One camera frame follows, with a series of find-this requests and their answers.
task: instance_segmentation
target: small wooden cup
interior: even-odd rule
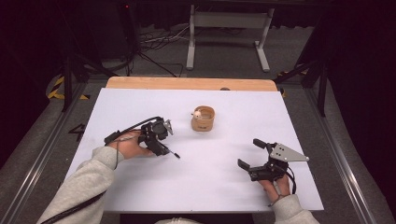
[[[215,120],[215,110],[206,105],[200,105],[195,108],[195,111],[201,112],[201,117],[196,118],[192,116],[191,127],[196,132],[209,132],[213,128],[213,122]]]

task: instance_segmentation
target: table leg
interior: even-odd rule
[[[195,15],[195,8],[194,5],[191,5],[190,43],[189,43],[189,52],[187,54],[187,64],[186,64],[187,70],[192,70],[192,68],[194,67],[194,55],[195,55],[194,15]]]
[[[260,63],[262,64],[262,71],[269,72],[270,65],[268,64],[267,58],[265,57],[263,46],[265,42],[265,38],[267,37],[268,30],[270,29],[271,20],[274,15],[274,9],[270,8],[267,13],[267,18],[265,19],[264,28],[262,31],[262,39],[259,41],[255,41],[255,46],[257,50],[257,54],[259,55]]]

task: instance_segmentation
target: metal frame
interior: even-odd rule
[[[195,55],[195,27],[234,27],[262,29],[262,38],[255,41],[255,48],[262,65],[263,72],[269,72],[270,66],[263,50],[264,42],[270,28],[274,9],[268,13],[231,13],[231,12],[198,12],[195,6],[191,5],[190,12],[190,42],[187,53],[186,69],[192,70],[194,67]]]
[[[86,86],[85,83],[78,83],[78,85],[76,86],[76,89],[73,93],[73,99],[75,100],[71,102],[67,110],[65,110],[56,121],[55,127],[52,129],[49,138],[47,139],[44,146],[41,148],[41,151],[38,154],[37,159],[35,159],[35,163],[33,164],[32,168],[30,169],[25,179],[23,180],[23,183],[21,184],[21,187],[18,190],[17,195],[15,196],[14,200],[12,200],[11,205],[4,214],[0,223],[11,224],[14,223],[18,218],[18,215],[20,214],[23,206],[25,205],[27,199],[29,198],[30,194],[32,193],[35,187],[35,183],[37,183],[38,178],[41,176],[41,173],[43,172],[44,167],[47,164],[47,161],[50,159],[50,154],[52,153],[60,137],[61,130],[64,127],[67,118],[72,113],[78,101],[78,97],[83,93],[85,86]]]
[[[375,218],[369,208],[368,203],[364,199],[361,188],[359,187],[359,184],[355,176],[353,175],[349,164],[347,163],[347,159],[343,153],[343,149],[341,149],[341,147],[338,145],[337,141],[333,137],[328,121],[326,120],[326,118],[321,116],[321,113],[317,109],[317,99],[314,91],[312,89],[305,89],[305,94],[309,101],[309,104],[315,111],[314,114],[321,129],[326,135],[326,138],[330,145],[330,153],[332,155],[332,159],[335,163],[338,173],[341,176],[341,179],[344,182],[346,191],[350,197],[350,201],[352,201],[352,204],[355,207],[356,213],[358,214],[361,223],[375,224]]]

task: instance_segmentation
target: black strap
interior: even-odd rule
[[[69,208],[69,209],[67,209],[64,212],[62,212],[62,213],[60,213],[60,214],[58,214],[58,215],[56,215],[54,217],[51,217],[51,218],[47,219],[46,221],[43,221],[41,224],[55,223],[55,222],[65,218],[65,217],[68,217],[68,216],[70,216],[72,214],[75,214],[77,211],[79,211],[81,209],[84,209],[84,208],[90,206],[91,204],[97,202],[100,198],[102,198],[102,196],[105,193],[106,192],[100,193],[100,194],[96,195],[95,197],[93,197],[93,198],[91,198],[91,199],[89,199],[89,200],[87,200],[87,201],[85,201],[83,203],[80,203],[80,204],[78,204],[78,205],[76,205],[76,206],[74,206],[72,208]]]

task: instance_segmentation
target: gripper camera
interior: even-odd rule
[[[267,149],[268,162],[264,166],[250,167],[249,164],[238,159],[238,166],[247,171],[251,181],[269,180],[274,182],[282,178],[283,175],[287,175],[293,182],[293,193],[295,193],[294,174],[290,175],[288,173],[288,169],[290,169],[289,161],[309,161],[309,158],[279,143],[264,143],[262,140],[255,138],[253,144],[256,147]]]
[[[155,155],[161,156],[171,152],[180,159],[180,157],[176,153],[171,151],[167,146],[160,142],[168,136],[168,133],[173,134],[170,120],[164,120],[160,117],[143,120],[142,122],[139,122],[136,125],[125,129],[122,132],[116,131],[109,135],[107,138],[105,138],[105,144],[108,145],[121,135],[131,131],[140,131],[140,135],[137,140],[138,144],[145,142],[148,149],[152,151]]]

